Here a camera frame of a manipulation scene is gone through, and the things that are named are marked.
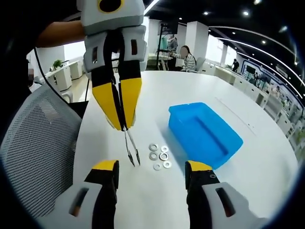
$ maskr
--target potted plant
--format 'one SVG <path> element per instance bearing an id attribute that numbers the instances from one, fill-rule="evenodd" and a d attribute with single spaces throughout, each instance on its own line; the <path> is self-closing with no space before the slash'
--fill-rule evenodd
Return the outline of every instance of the potted plant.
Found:
<path id="1" fill-rule="evenodd" d="M 61 60 L 56 60 L 53 64 L 54 70 L 56 70 L 57 68 L 61 68 L 61 67 L 62 67 L 62 61 Z"/>

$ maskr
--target metal washer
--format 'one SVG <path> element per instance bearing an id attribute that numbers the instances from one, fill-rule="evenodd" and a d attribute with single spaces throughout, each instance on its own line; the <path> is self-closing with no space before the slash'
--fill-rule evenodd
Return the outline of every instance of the metal washer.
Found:
<path id="1" fill-rule="evenodd" d="M 164 168 L 170 168 L 170 167 L 172 167 L 172 163 L 170 161 L 164 161 L 163 162 L 163 167 Z"/>
<path id="2" fill-rule="evenodd" d="M 156 163 L 153 165 L 153 168 L 154 168 L 154 170 L 159 171 L 162 168 L 162 166 L 160 163 Z"/>
<path id="3" fill-rule="evenodd" d="M 170 156 L 168 156 L 167 153 L 160 153 L 159 154 L 159 159 L 162 161 L 167 161 L 169 159 Z"/>
<path id="4" fill-rule="evenodd" d="M 167 146 L 162 146 L 161 147 L 161 152 L 167 153 L 168 152 L 168 147 Z"/>
<path id="5" fill-rule="evenodd" d="M 154 143 L 151 143 L 149 146 L 148 146 L 149 150 L 153 151 L 153 152 L 156 152 L 158 149 L 159 149 L 159 146 L 157 144 L 154 144 Z"/>
<path id="6" fill-rule="evenodd" d="M 156 152 L 150 152 L 149 159 L 151 159 L 152 161 L 158 160 L 158 154 Z"/>

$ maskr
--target computer monitor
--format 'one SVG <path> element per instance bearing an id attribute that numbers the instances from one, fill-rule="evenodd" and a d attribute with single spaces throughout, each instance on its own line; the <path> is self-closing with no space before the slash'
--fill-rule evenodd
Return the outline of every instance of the computer monitor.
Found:
<path id="1" fill-rule="evenodd" d="M 255 74 L 255 68 L 247 65 L 247 72 L 251 73 L 251 74 Z"/>
<path id="2" fill-rule="evenodd" d="M 162 35 L 178 33 L 178 21 L 161 21 L 159 24 L 158 35 L 161 33 L 161 24 L 163 25 Z"/>

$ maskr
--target office chair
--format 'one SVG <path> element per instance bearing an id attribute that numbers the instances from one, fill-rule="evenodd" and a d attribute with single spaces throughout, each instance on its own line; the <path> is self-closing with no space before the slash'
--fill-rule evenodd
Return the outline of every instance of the office chair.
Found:
<path id="1" fill-rule="evenodd" d="M 44 84 L 24 101 L 0 146 L 19 201 L 34 218 L 48 215 L 73 182 L 81 118 Z"/>
<path id="2" fill-rule="evenodd" d="M 205 62 L 205 58 L 199 57 L 197 59 L 197 64 L 196 64 L 195 71 L 192 71 L 192 70 L 186 70 L 186 71 L 188 73 L 201 73 L 204 62 Z"/>
<path id="3" fill-rule="evenodd" d="M 39 78 L 38 76 L 34 77 L 34 82 L 39 83 L 40 85 L 44 85 L 45 81 L 42 78 Z M 73 103 L 73 93 L 70 91 L 60 92 L 53 77 L 48 78 L 48 82 L 51 84 L 51 86 L 63 97 L 67 97 L 69 99 L 70 103 Z"/>

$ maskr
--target yellow robot part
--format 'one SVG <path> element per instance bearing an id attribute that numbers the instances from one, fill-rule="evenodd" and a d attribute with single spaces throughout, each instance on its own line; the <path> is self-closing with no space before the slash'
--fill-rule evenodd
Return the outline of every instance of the yellow robot part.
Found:
<path id="1" fill-rule="evenodd" d="M 92 169 L 113 171 L 113 167 L 116 162 L 117 160 L 101 161 L 96 164 Z"/>
<path id="2" fill-rule="evenodd" d="M 121 125 L 115 108 L 115 102 L 112 93 L 112 83 L 106 83 L 93 87 L 92 94 L 110 122 L 113 124 L 114 128 L 121 130 Z"/>
<path id="3" fill-rule="evenodd" d="M 212 170 L 211 166 L 208 166 L 202 162 L 197 162 L 197 161 L 188 161 L 188 163 L 191 166 L 192 172 L 195 171 L 206 171 L 206 170 Z"/>
<path id="4" fill-rule="evenodd" d="M 137 106 L 141 86 L 141 78 L 133 78 L 121 81 L 121 99 L 124 107 L 125 120 L 128 129 L 133 124 L 135 108 Z"/>

